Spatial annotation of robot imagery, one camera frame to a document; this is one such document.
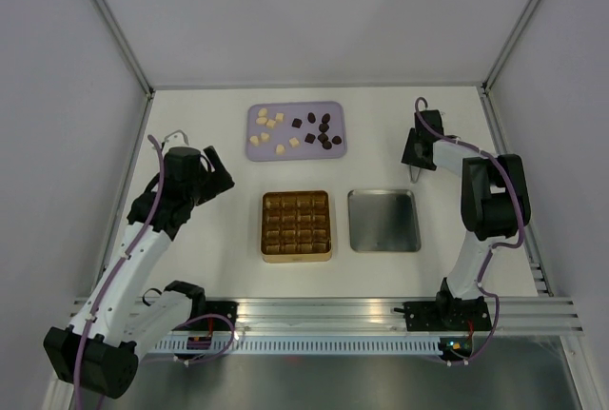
white wall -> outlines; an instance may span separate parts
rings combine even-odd
[[[42,340],[90,288],[143,93],[89,0],[0,0],[0,408],[40,408]]]
[[[544,263],[609,383],[609,6],[544,0],[493,88],[523,157]]]
[[[479,82],[527,0],[108,0],[155,87]]]

brown compartment tray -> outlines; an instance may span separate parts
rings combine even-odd
[[[266,193],[262,223],[260,245],[267,263],[310,263],[332,256],[325,191]]]

purple tray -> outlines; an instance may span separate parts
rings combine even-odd
[[[268,118],[274,118],[277,112],[284,113],[284,122],[278,123],[275,129],[269,129],[266,125],[257,125],[258,111],[266,108]],[[314,124],[310,124],[306,119],[309,112],[313,112],[316,117]],[[317,140],[320,134],[318,126],[322,122],[322,116],[330,114],[330,130],[326,133],[330,140],[334,136],[341,136],[343,142],[337,146],[332,145],[330,150],[322,147],[322,143]],[[300,128],[292,127],[292,121],[300,118],[303,125]],[[254,146],[249,142],[251,136],[260,137],[261,132],[270,134],[270,140]],[[306,134],[314,134],[316,139],[313,144],[305,142]],[[295,137],[300,141],[300,145],[292,148],[289,140]],[[275,154],[275,147],[282,144],[285,147],[283,155]],[[343,107],[335,101],[320,101],[314,103],[274,103],[257,104],[249,108],[247,112],[247,135],[246,135],[246,155],[251,161],[288,161],[288,160],[318,160],[328,158],[341,158],[346,153],[346,135],[344,132]]]

white table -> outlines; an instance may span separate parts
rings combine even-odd
[[[473,87],[273,88],[158,91],[147,134],[161,139],[182,129],[198,148],[214,145],[236,186],[197,207],[147,286],[173,280],[196,283],[210,297],[421,297],[434,296],[452,269],[465,229],[461,180],[439,169],[411,185],[400,163],[413,102],[425,96],[440,109],[444,129],[494,149]],[[338,101],[344,108],[348,151],[337,160],[253,163],[245,155],[246,113],[258,103]],[[131,202],[157,173],[144,141],[128,192]],[[414,192],[422,239],[417,253],[357,253],[349,245],[347,193],[354,188],[408,188]],[[267,191],[326,190],[333,206],[333,256],[314,264],[267,264],[260,254],[261,200]],[[485,286],[502,296],[536,296],[523,249],[501,250]]]

robotic arm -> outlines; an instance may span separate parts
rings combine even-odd
[[[127,391],[139,360],[150,348],[175,326],[205,313],[203,288],[173,282],[152,306],[136,318],[129,318],[133,301],[142,293],[150,271],[175,239],[180,227],[188,221],[192,209],[235,185],[215,149],[209,146],[202,154],[198,149],[187,146],[187,137],[182,131],[166,137],[163,151],[165,176],[160,202],[137,246],[129,255],[126,254],[128,244],[140,232],[152,209],[158,174],[133,202],[121,246],[110,259],[88,301],[67,328],[52,327],[44,340],[45,350],[59,379],[74,382],[78,345],[86,324],[92,322],[85,340],[81,386],[115,399]],[[111,275],[119,260],[124,260],[120,271]],[[107,292],[91,316],[91,306],[101,291]]]
[[[424,110],[421,116],[437,134],[444,136],[438,110]],[[527,225],[531,207],[521,158],[506,154],[496,159],[514,187]],[[404,305],[408,330],[461,331],[466,330],[469,322],[478,331],[490,330],[488,307],[478,287],[479,276],[488,265],[486,257],[493,245],[518,232],[516,211],[505,190],[504,179],[491,161],[478,152],[443,141],[429,132],[417,114],[402,163],[429,170],[443,167],[461,177],[461,215],[467,229],[457,263],[442,281],[436,300]]]

